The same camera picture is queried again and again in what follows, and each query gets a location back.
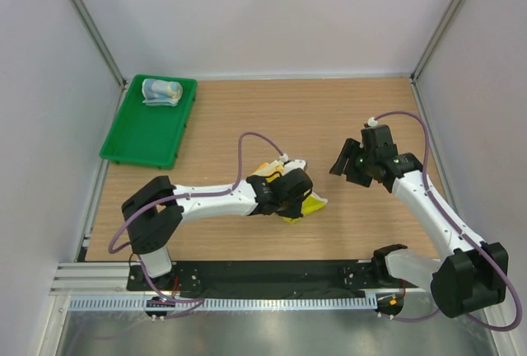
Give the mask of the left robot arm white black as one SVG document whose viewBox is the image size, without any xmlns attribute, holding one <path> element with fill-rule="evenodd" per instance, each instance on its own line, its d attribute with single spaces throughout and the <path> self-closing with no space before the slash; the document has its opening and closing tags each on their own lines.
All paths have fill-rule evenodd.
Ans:
<svg viewBox="0 0 527 356">
<path fill-rule="evenodd" d="M 168 177 L 158 176 L 124 205 L 129 243 L 146 281 L 164 290 L 175 278 L 167 243 L 180 225 L 222 216 L 300 218 L 312 190 L 312 180 L 301 167 L 207 187 L 172 185 Z"/>
</svg>

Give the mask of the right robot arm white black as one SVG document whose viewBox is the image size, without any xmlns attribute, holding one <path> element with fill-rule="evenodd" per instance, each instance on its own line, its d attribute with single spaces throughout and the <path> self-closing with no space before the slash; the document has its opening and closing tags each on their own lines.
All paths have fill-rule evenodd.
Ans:
<svg viewBox="0 0 527 356">
<path fill-rule="evenodd" d="M 435 194 L 423 164 L 410 152 L 399 153 L 389 126 L 366 127 L 361 140 L 346 139 L 329 172 L 364 187 L 382 184 L 413 213 L 436 248 L 436 260 L 401 244 L 376 250 L 371 266 L 375 283 L 389 287 L 402 279 L 422 288 L 449 318 L 505 300 L 506 249 L 484 241 Z"/>
</svg>

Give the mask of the yellow green patterned towel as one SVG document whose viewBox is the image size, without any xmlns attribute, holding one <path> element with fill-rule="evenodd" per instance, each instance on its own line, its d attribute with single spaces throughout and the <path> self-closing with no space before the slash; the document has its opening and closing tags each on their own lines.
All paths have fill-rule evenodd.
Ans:
<svg viewBox="0 0 527 356">
<path fill-rule="evenodd" d="M 281 167 L 278 161 L 274 161 L 272 163 L 265 163 L 262 166 L 260 166 L 257 171 L 253 172 L 251 176 L 247 177 L 246 181 L 248 183 L 251 183 L 254 186 L 254 176 L 255 175 L 270 176 L 275 171 L 282 173 L 282 170 L 283 168 Z M 311 195 L 308 196 L 307 199 L 302 204 L 301 212 L 303 213 L 303 217 L 321 210 L 327 204 L 327 202 L 328 202 L 327 199 L 319 197 L 312 190 Z M 301 218 L 283 218 L 283 219 L 288 223 L 295 223 Z"/>
</svg>

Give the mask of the blue polka dot towel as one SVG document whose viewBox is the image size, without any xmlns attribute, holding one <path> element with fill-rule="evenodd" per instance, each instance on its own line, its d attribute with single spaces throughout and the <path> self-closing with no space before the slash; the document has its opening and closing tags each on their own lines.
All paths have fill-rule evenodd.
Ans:
<svg viewBox="0 0 527 356">
<path fill-rule="evenodd" d="M 149 106 L 176 107 L 183 95 L 178 82 L 147 78 L 142 82 L 142 103 Z"/>
</svg>

